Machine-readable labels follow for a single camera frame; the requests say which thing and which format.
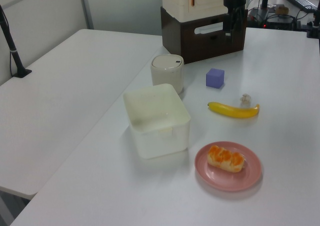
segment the orange food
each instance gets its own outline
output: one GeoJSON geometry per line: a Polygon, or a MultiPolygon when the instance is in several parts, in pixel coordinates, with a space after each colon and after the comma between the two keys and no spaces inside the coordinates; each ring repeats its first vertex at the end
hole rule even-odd
{"type": "Polygon", "coordinates": [[[236,173],[244,166],[245,158],[239,152],[231,152],[217,145],[211,146],[207,155],[208,164],[223,170],[236,173]]]}

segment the banana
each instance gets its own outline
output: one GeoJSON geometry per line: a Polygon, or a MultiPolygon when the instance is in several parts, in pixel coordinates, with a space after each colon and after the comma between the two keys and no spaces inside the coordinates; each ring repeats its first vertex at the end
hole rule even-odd
{"type": "Polygon", "coordinates": [[[209,109],[213,112],[233,118],[250,118],[259,113],[260,105],[251,108],[232,107],[219,102],[209,102],[209,109]]]}

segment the gray wall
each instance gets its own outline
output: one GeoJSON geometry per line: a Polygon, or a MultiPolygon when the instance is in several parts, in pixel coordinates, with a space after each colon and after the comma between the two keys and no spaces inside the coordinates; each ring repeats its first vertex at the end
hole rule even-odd
{"type": "Polygon", "coordinates": [[[85,0],[85,4],[95,30],[161,35],[162,0],[85,0]]]}
{"type": "MultiPolygon", "coordinates": [[[[87,28],[81,0],[22,0],[9,4],[4,13],[25,68],[76,31],[87,28]]],[[[0,30],[0,85],[11,78],[9,60],[9,47],[0,30]]]]}

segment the brown box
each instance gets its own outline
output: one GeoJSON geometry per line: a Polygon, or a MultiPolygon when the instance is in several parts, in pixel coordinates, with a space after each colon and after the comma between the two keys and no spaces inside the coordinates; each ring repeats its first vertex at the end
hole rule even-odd
{"type": "Polygon", "coordinates": [[[196,28],[223,22],[223,14],[179,22],[161,7],[162,44],[171,54],[183,57],[185,64],[241,51],[245,44],[247,17],[248,10],[245,10],[242,30],[233,32],[231,41],[222,30],[195,34],[196,28]]]}

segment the blue block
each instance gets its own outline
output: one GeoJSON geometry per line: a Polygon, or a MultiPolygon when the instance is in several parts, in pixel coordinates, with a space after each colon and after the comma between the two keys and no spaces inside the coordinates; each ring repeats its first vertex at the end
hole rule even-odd
{"type": "Polygon", "coordinates": [[[219,89],[225,82],[225,71],[221,69],[210,69],[205,75],[205,85],[219,89]]]}

